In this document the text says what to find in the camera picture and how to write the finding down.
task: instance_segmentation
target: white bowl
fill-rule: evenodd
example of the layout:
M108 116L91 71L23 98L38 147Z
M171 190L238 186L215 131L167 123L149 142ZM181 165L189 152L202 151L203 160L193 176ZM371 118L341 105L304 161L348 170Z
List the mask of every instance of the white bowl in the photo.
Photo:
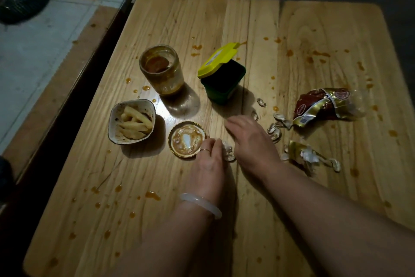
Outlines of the white bowl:
M129 139L125 137L119 131L120 123L121 123L121 114L124 112L124 108L126 106L131 106L134 109L138 110L143 114L147 114L148 117L153 122L152 131L144 138L139 140ZM129 100L123 101L118 103L115 107L111 110L110 121L108 123L108 138L114 143L118 145L129 145L135 144L138 142L142 142L150 137L150 135L154 131L154 124L156 123L156 108L154 107L153 102L147 99L139 99L139 100Z

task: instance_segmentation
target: left hand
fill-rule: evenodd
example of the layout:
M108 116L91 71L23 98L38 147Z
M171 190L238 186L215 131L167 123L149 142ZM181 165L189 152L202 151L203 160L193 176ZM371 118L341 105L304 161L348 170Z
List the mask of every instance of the left hand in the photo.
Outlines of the left hand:
M225 184L222 140L207 138L200 149L190 170L186 192L203 197L218 206Z

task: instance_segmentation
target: right hand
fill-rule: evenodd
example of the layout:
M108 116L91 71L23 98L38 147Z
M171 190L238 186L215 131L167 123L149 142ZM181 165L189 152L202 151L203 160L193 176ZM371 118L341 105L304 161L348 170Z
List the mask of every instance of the right hand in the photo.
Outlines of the right hand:
M280 156L267 132L252 117L232 116L225 127L235 138L235 157L241 167L261 181L267 171L281 163Z

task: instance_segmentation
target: bracelet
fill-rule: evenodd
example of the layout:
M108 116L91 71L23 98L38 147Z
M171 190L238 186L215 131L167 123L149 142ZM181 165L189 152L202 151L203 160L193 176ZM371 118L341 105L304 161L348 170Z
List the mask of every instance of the bracelet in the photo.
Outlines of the bracelet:
M182 201L189 201L191 203L195 203L200 207L205 208L206 210L210 211L215 215L215 220L222 218L222 212L218 207L204 199L203 197L199 197L190 193L182 193L180 194L180 199Z

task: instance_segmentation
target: forearm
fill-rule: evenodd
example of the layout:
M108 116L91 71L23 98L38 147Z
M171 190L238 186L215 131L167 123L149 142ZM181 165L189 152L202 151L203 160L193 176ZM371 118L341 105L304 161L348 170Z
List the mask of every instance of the forearm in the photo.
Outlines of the forearm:
M169 219L143 238L107 275L183 276L212 215L190 202L181 202Z
M332 276L409 276L415 234L294 171L268 171L264 184Z

